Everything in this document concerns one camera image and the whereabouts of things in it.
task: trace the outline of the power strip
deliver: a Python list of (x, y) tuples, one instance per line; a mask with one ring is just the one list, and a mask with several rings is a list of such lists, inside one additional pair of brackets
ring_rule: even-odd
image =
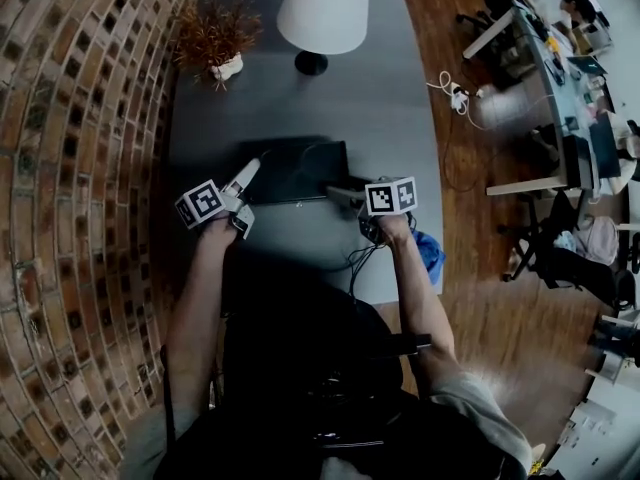
[(456, 83), (451, 83), (451, 108), (463, 115), (469, 101), (469, 93)]

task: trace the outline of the brick wall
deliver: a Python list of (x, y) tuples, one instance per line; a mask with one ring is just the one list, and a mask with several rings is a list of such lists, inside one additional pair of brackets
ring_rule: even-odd
[(3, 478), (115, 476), (159, 394), (149, 199), (183, 2), (0, 0)]

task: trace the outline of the white pot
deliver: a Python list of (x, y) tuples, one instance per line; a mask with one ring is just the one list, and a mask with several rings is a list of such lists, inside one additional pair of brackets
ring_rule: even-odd
[(229, 62), (225, 62), (222, 66), (212, 66), (211, 73), (216, 80), (225, 82), (226, 80), (229, 80), (232, 75), (242, 71), (243, 66), (242, 56), (239, 53), (236, 53), (233, 59)]

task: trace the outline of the strap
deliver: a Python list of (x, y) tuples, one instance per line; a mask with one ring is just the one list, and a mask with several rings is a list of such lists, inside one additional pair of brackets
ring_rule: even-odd
[(167, 449), (176, 442), (176, 429), (173, 422), (173, 404), (171, 403), (171, 384), (169, 383), (169, 361), (167, 361), (167, 346), (162, 345), (160, 349), (160, 361), (164, 367), (164, 374), (162, 376), (162, 384), (164, 387), (164, 412), (166, 416), (167, 427)]

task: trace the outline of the office desk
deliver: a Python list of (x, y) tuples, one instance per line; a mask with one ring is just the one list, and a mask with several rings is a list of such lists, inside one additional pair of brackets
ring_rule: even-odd
[[(345, 141), (354, 176), (415, 176), (417, 228), (442, 244), (433, 116), (404, 0), (370, 0), (364, 43), (330, 56), (327, 71), (317, 77), (296, 70), (298, 50), (276, 28), (282, 0), (247, 1), (261, 14), (264, 31), (242, 55), (244, 69), (227, 82), (227, 91), (216, 92), (194, 84), (192, 74), (180, 74), (169, 148), (174, 200), (209, 178), (218, 186), (228, 181), (238, 168), (236, 152), (243, 142), (323, 136)], [(252, 209), (256, 221), (242, 244), (249, 249), (336, 270), (353, 250), (370, 245), (355, 217), (326, 199)], [(195, 237), (176, 212), (170, 218), (177, 221), (176, 248), (188, 261)], [(325, 277), (348, 290), (351, 271)], [(436, 289), (441, 292), (441, 282)], [(355, 293), (371, 304), (397, 300), (388, 248), (373, 254), (358, 275)]]
[[(560, 166), (558, 174), (555, 176), (487, 187), (486, 193), (490, 196), (496, 196), (544, 189), (580, 188), (592, 192), (592, 195), (597, 197), (600, 194), (600, 179), (598, 176), (598, 167), (595, 162), (595, 155), (593, 153), (593, 146), (591, 145), (591, 135), (589, 132), (590, 123), (585, 122), (580, 109), (580, 105), (584, 105), (584, 100), (582, 99), (583, 91), (580, 89), (580, 82), (574, 80), (568, 72), (565, 72), (564, 85), (559, 85), (556, 82), (545, 65), (545, 61), (550, 63), (553, 57), (531, 23), (527, 20), (528, 14), (530, 14), (528, 9), (518, 3), (515, 3), (511, 8), (511, 11), (507, 12), (489, 30), (482, 34), (473, 44), (471, 44), (471, 46), (469, 46), (469, 48), (465, 50), (463, 56), (467, 59), (473, 57), (509, 25), (517, 23), (520, 26), (520, 29), (525, 34), (525, 38), (533, 54), (536, 67), (540, 77), (542, 78), (545, 93), (549, 96), (547, 102), (551, 108), (553, 124), (556, 127)], [(566, 125), (567, 119), (569, 118), (577, 119), (579, 125), (577, 130), (569, 131)], [(589, 158), (578, 158), (573, 155), (567, 158), (568, 155), (565, 154), (564, 137), (569, 135), (576, 135), (587, 141)], [(575, 184), (570, 186), (567, 180), (568, 171), (590, 171), (588, 172), (590, 176), (584, 176), (584, 178), (589, 180), (589, 182), (583, 183), (580, 186), (574, 186)]]

